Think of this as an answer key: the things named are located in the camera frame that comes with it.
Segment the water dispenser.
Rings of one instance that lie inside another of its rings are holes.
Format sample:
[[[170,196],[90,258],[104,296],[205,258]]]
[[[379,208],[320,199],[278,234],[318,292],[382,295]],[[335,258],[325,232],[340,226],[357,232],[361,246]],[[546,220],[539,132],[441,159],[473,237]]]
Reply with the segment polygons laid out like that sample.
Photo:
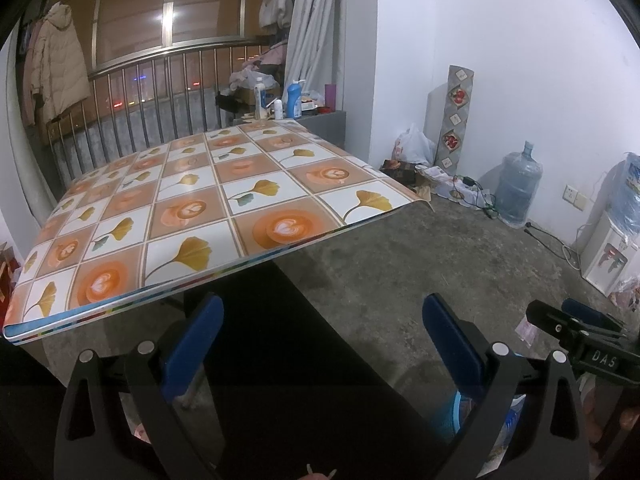
[[[580,254],[580,273],[604,296],[614,292],[639,259],[639,156],[628,153],[614,172],[600,219]]]

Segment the blue water jug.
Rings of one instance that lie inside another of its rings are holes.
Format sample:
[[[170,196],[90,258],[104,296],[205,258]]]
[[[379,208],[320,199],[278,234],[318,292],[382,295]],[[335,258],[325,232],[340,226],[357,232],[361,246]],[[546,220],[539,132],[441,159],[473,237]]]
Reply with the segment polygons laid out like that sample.
[[[514,229],[525,226],[544,167],[533,158],[534,144],[526,141],[518,153],[503,159],[495,192],[498,217]]]

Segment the patterned tablecloth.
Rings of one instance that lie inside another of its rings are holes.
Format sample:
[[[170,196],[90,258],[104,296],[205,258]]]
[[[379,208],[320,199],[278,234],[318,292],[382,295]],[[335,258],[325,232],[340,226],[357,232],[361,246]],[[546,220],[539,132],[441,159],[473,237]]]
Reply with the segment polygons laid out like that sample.
[[[2,333],[20,344],[68,330],[415,200],[295,120],[154,146],[74,181],[22,266]]]

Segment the white plastic bag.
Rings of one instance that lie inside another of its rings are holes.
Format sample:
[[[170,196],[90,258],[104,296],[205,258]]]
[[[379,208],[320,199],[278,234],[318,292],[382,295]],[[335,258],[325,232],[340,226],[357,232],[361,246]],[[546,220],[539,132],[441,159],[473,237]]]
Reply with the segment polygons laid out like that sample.
[[[395,141],[393,159],[409,164],[432,166],[436,156],[436,144],[415,124],[401,133]]]

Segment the grey side cabinet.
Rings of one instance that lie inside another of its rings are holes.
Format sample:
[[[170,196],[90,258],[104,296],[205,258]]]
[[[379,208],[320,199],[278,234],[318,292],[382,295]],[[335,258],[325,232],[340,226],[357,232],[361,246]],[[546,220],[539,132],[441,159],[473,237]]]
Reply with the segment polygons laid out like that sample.
[[[311,133],[320,136],[321,139],[339,148],[345,147],[346,113],[342,110],[336,110],[335,112],[326,114],[303,116],[299,118],[297,122]]]

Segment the metal balcony railing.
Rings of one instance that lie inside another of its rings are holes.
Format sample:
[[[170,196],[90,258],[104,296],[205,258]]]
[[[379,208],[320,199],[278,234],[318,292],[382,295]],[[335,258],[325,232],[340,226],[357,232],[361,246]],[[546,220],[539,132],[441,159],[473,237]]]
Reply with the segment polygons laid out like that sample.
[[[140,56],[89,77],[89,96],[46,127],[53,167],[66,188],[119,157],[231,124],[248,112],[230,78],[269,50],[264,38]]]

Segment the purple cup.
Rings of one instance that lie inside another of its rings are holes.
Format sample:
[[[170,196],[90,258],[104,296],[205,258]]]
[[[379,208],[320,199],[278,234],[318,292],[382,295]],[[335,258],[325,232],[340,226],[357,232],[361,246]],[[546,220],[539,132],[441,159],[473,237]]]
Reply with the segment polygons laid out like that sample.
[[[324,86],[324,104],[331,111],[336,110],[336,96],[337,86],[336,84],[326,84]]]

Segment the beige hanging jacket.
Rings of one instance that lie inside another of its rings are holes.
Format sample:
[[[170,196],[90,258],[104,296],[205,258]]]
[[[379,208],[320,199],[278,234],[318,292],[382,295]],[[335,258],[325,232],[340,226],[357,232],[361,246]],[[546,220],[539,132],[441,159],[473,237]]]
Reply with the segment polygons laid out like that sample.
[[[35,125],[37,103],[50,122],[90,96],[84,52],[72,8],[56,2],[29,39],[23,75],[23,122]]]

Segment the white bottle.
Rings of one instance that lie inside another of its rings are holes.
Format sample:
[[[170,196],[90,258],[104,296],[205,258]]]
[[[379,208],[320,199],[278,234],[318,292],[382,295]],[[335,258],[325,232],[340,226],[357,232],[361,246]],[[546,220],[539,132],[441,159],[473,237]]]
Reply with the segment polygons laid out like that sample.
[[[257,120],[264,120],[268,116],[268,110],[266,109],[266,87],[262,81],[262,77],[258,76],[254,84],[254,114]]]

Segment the blue detergent bottle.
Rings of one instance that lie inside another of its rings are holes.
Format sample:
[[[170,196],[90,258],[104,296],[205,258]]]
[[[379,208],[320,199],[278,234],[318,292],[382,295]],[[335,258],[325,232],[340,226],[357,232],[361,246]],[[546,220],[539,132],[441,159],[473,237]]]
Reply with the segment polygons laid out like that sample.
[[[294,80],[292,84],[288,86],[288,99],[286,100],[286,116],[288,118],[297,119],[303,115],[302,112],[302,97],[303,86],[305,81]]]

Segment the grey curtain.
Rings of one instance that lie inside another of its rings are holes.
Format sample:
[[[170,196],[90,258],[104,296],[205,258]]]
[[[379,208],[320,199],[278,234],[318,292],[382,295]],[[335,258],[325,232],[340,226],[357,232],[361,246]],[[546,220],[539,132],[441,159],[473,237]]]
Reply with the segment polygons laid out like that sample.
[[[306,91],[341,88],[345,59],[345,0],[294,0],[284,84]]]

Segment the wall socket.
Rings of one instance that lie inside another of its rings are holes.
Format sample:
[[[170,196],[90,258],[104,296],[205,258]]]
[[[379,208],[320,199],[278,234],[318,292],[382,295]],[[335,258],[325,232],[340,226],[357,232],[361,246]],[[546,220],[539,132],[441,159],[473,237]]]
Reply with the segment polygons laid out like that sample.
[[[563,200],[565,200],[567,203],[570,203],[573,207],[577,208],[580,211],[584,211],[588,204],[588,197],[570,185],[567,185],[564,188]]]

